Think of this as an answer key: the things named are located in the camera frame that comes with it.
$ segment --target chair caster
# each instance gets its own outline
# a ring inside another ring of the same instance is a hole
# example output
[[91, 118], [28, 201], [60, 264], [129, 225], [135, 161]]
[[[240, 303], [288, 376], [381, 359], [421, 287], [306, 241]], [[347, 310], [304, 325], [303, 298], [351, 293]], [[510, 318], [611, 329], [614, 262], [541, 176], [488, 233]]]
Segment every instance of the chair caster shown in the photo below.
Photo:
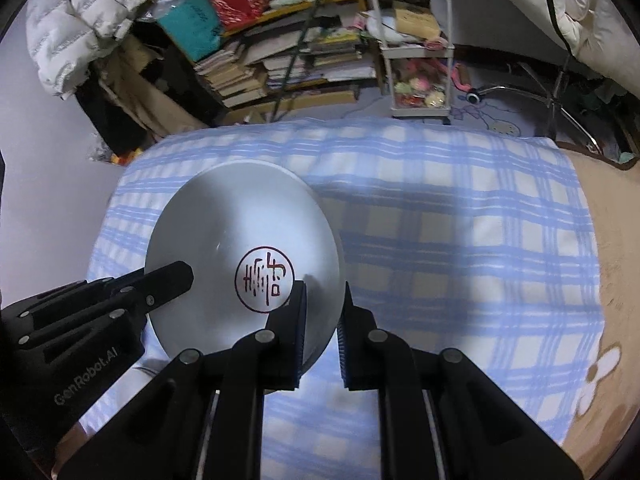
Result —
[[475, 92], [469, 92], [466, 94], [466, 102], [469, 104], [477, 105], [481, 100], [481, 97]]

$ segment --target teal bag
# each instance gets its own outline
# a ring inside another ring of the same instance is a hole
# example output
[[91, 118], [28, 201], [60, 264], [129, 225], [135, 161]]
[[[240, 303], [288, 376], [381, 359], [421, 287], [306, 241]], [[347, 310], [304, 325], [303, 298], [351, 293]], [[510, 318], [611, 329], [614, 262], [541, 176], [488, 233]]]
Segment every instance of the teal bag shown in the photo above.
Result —
[[158, 0], [158, 23], [191, 60], [220, 48], [222, 23], [209, 0]]

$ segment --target plaid fabric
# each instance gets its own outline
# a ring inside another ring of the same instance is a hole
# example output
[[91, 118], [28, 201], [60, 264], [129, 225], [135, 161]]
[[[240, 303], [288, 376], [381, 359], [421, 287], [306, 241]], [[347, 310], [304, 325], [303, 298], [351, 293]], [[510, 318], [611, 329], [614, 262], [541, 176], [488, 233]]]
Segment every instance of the plaid fabric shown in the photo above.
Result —
[[[463, 350], [556, 441], [604, 320], [593, 225], [548, 139], [396, 120], [292, 121], [175, 136], [127, 168], [88, 279], [142, 267], [154, 224], [197, 173], [233, 158], [297, 173], [324, 201], [354, 301], [416, 347]], [[143, 362], [163, 359], [152, 330]], [[109, 392], [83, 419], [117, 409]], [[334, 340], [296, 392], [265, 402], [262, 477], [379, 478], [376, 394], [343, 389]]]

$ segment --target white flower pattern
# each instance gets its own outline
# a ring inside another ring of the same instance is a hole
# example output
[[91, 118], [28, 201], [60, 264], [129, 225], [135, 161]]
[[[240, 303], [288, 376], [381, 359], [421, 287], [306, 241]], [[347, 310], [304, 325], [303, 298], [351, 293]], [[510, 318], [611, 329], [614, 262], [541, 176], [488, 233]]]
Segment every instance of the white flower pattern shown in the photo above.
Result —
[[608, 376], [620, 362], [619, 346], [609, 348], [600, 358], [593, 364], [587, 372], [587, 383], [582, 387], [578, 396], [578, 415], [583, 416], [591, 407], [591, 403], [596, 396], [596, 387], [598, 381]]

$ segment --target black cord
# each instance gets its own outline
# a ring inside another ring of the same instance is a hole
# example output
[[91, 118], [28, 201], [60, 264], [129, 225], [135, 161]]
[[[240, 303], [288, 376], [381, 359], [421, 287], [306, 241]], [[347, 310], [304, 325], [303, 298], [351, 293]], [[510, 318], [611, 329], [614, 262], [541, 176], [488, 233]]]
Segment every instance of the black cord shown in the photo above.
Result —
[[570, 57], [573, 58], [574, 54], [571, 52], [571, 46], [569, 45], [569, 42], [566, 40], [566, 38], [562, 35], [562, 32], [560, 31], [560, 27], [558, 26], [558, 19], [556, 18], [556, 6], [554, 5], [554, 0], [546, 0], [546, 8], [549, 11], [549, 18], [551, 19], [551, 25], [553, 25], [553, 28], [556, 34], [560, 37], [560, 39], [564, 43], [567, 53], [569, 54]]
[[311, 21], [313, 20], [316, 14], [316, 10], [318, 10], [318, 7], [320, 6], [320, 3], [322, 3], [322, 0], [315, 0], [314, 6], [311, 8], [309, 15], [306, 17], [305, 25], [303, 25], [302, 31], [300, 32], [300, 36], [298, 38], [298, 44], [296, 45], [295, 51], [293, 51], [293, 54], [291, 55], [289, 66], [287, 67], [287, 71], [284, 75], [284, 79], [282, 80], [282, 85], [280, 85], [280, 91], [278, 92], [278, 97], [276, 99], [276, 102], [273, 105], [273, 112], [271, 113], [271, 118], [269, 119], [270, 123], [275, 123], [278, 121], [278, 118], [277, 118], [278, 108], [280, 107], [280, 102], [284, 97], [285, 89], [287, 87], [287, 82], [289, 81], [289, 77], [291, 76], [291, 70], [293, 70], [293, 65], [295, 64], [296, 59], [300, 54], [300, 50], [302, 49], [302, 46], [305, 43], [306, 33], [308, 32], [309, 27], [311, 26]]

